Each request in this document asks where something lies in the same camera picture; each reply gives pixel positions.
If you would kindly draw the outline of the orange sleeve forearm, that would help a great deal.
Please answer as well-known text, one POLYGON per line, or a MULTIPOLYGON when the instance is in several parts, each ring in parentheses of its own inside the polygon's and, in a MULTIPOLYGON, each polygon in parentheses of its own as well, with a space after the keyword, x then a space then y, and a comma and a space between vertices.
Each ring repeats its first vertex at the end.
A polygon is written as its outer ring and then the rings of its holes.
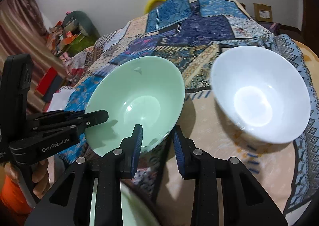
POLYGON ((28 215, 31 208, 20 190, 10 177, 5 176, 3 188, 1 190, 1 203, 8 208, 10 212, 17 215, 28 215))

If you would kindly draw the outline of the person's left hand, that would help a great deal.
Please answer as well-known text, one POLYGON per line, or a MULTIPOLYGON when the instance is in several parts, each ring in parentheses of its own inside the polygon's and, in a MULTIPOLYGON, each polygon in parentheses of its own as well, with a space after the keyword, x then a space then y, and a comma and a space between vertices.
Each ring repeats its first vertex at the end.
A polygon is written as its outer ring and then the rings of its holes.
MULTIPOLYGON (((50 188, 48 165, 49 161, 46 158, 40 161, 37 164, 36 169, 33 171, 32 181, 36 184, 35 188, 33 189, 33 193, 39 199, 42 199, 50 188)), ((10 162, 5 163, 4 172, 12 180, 12 182, 16 184, 19 182, 18 171, 10 162)))

